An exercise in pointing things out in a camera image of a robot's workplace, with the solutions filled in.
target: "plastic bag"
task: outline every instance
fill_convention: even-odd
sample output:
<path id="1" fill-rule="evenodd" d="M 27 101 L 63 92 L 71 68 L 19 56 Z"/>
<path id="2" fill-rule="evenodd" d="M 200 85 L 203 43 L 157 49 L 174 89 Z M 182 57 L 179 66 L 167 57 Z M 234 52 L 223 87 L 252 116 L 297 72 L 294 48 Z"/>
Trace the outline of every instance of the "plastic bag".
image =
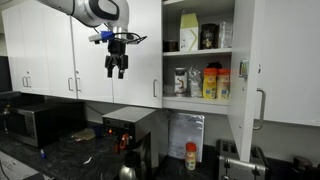
<path id="1" fill-rule="evenodd" d="M 189 87 L 191 97 L 202 97 L 202 83 L 201 83 L 201 71 L 197 69 L 195 65 L 189 69 Z"/>

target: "black toaster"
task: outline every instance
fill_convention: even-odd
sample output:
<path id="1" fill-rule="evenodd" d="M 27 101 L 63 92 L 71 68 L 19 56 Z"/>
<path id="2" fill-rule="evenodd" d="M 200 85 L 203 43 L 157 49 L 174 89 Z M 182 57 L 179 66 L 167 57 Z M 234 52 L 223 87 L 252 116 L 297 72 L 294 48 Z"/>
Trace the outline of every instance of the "black toaster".
<path id="1" fill-rule="evenodd" d="M 271 170 L 262 150 L 251 147 L 250 162 L 239 160 L 233 141 L 218 140 L 215 174 L 218 180 L 270 180 Z"/>

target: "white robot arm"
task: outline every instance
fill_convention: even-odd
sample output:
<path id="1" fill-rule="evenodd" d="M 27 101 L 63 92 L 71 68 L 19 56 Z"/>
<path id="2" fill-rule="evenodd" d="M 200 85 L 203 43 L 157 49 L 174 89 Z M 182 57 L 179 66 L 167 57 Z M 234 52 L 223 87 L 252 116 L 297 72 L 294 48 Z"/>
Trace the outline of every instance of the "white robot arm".
<path id="1" fill-rule="evenodd" d="M 79 20 L 87 27 L 108 26 L 109 31 L 89 37 L 95 43 L 109 41 L 110 56 L 106 57 L 105 67 L 108 77 L 112 77 L 114 66 L 119 67 L 118 77 L 123 78 L 128 69 L 128 56 L 125 55 L 126 44 L 138 44 L 146 37 L 140 38 L 135 33 L 128 33 L 129 5 L 126 0 L 37 0 Z"/>

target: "countertop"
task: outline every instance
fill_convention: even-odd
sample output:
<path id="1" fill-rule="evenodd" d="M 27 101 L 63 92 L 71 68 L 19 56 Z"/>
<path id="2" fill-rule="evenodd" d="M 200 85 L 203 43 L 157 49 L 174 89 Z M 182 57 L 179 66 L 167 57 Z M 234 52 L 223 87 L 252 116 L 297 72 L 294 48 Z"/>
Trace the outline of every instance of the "countertop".
<path id="1" fill-rule="evenodd" d="M 0 132 L 0 151 L 58 180 L 115 179 L 124 159 L 123 154 L 113 153 L 113 140 L 107 137 L 82 142 L 61 138 L 59 142 L 48 145 L 43 150 L 47 155 L 46 159 L 41 159 L 40 149 L 15 141 Z M 196 170 L 188 171 L 182 160 L 166 157 L 153 179 L 215 179 L 214 147 L 204 146 L 203 150 L 203 162 L 197 164 Z M 270 158 L 268 162 L 272 169 L 272 180 L 290 179 L 291 163 Z"/>

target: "kettle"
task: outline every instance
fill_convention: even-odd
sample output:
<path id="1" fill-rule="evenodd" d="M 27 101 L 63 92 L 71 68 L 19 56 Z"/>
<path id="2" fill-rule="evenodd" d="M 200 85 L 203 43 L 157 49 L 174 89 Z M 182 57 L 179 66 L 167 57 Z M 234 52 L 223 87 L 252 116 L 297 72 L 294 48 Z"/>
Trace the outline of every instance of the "kettle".
<path id="1" fill-rule="evenodd" d="M 129 151 L 119 172 L 120 180 L 146 180 L 146 166 L 141 162 L 140 154 Z"/>

